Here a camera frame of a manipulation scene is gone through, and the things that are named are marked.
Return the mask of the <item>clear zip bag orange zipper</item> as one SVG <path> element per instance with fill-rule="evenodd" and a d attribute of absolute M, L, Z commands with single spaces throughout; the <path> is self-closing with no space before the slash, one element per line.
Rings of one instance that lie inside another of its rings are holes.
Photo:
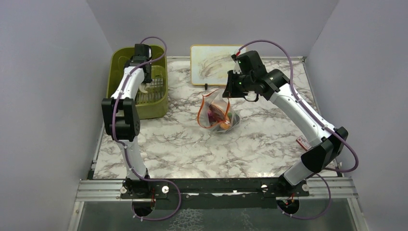
<path fill-rule="evenodd" d="M 218 88 L 202 96 L 197 115 L 200 127 L 212 132 L 225 133 L 240 123 L 240 116 L 233 110 L 229 99 L 222 97 L 223 92 L 222 88 Z"/>

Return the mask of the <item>orange toy carrot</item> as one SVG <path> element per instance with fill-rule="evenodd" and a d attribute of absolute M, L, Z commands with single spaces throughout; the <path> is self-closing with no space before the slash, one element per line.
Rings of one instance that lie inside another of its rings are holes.
<path fill-rule="evenodd" d="M 219 123 L 219 126 L 223 130 L 228 130 L 231 128 L 231 123 L 229 121 L 223 121 Z"/>

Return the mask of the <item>olive green plastic bin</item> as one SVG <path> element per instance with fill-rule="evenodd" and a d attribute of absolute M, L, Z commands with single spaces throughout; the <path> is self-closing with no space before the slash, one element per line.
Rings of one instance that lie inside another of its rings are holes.
<path fill-rule="evenodd" d="M 124 47 L 115 51 L 111 57 L 106 97 L 109 98 L 118 88 L 123 77 L 124 65 L 134 55 L 134 47 Z M 147 93 L 138 91 L 135 105 L 141 120 L 163 117 L 168 111 L 168 71 L 167 57 L 152 63 L 152 82 Z"/>

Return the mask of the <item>white toy mushroom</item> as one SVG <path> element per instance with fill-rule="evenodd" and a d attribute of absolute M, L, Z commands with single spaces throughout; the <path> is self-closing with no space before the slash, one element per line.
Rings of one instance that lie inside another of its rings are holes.
<path fill-rule="evenodd" d="M 141 83 L 139 86 L 139 91 L 143 94 L 147 94 L 150 88 L 150 83 Z"/>

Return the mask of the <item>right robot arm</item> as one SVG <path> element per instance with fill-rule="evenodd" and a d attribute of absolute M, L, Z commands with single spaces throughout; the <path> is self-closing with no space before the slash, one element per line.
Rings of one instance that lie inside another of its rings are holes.
<path fill-rule="evenodd" d="M 258 52 L 233 54 L 235 67 L 228 71 L 224 98 L 245 98 L 254 92 L 280 108 L 301 130 L 311 148 L 300 160 L 281 174 L 275 186 L 282 195 L 289 196 L 307 177 L 320 173 L 342 151 L 342 141 L 348 137 L 344 127 L 336 128 L 321 117 L 296 90 L 290 79 L 280 70 L 267 71 Z"/>

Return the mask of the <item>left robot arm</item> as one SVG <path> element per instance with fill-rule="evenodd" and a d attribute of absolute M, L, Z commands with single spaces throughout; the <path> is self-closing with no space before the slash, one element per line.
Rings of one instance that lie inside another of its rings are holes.
<path fill-rule="evenodd" d="M 148 171 L 138 145 L 140 118 L 135 97 L 145 80 L 151 79 L 152 49 L 135 44 L 134 54 L 125 62 L 123 77 L 110 98 L 102 100 L 102 115 L 106 133 L 118 144 L 127 169 L 121 193 L 123 196 L 144 198 L 151 193 Z"/>

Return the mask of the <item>framed painting on stand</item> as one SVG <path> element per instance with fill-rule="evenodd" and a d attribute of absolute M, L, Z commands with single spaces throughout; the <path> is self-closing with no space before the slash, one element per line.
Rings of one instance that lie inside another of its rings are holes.
<path fill-rule="evenodd" d="M 233 54 L 240 45 L 196 44 L 190 47 L 191 84 L 194 86 L 225 86 L 228 71 L 233 70 Z"/>

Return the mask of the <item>small red white card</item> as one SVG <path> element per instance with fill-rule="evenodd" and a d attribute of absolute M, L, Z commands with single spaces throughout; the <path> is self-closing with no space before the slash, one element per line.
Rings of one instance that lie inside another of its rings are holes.
<path fill-rule="evenodd" d="M 311 149 L 311 147 L 312 147 L 304 136 L 298 137 L 298 138 L 296 139 L 296 142 L 297 142 L 305 151 L 308 151 L 308 150 Z"/>

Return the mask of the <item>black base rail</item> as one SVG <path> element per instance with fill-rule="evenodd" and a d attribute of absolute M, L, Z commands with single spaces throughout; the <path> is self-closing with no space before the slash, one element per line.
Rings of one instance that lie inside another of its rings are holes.
<path fill-rule="evenodd" d="M 305 180 L 286 188 L 278 178 L 124 180 L 120 198 L 136 207 L 179 209 L 276 209 L 278 199 L 308 197 Z"/>

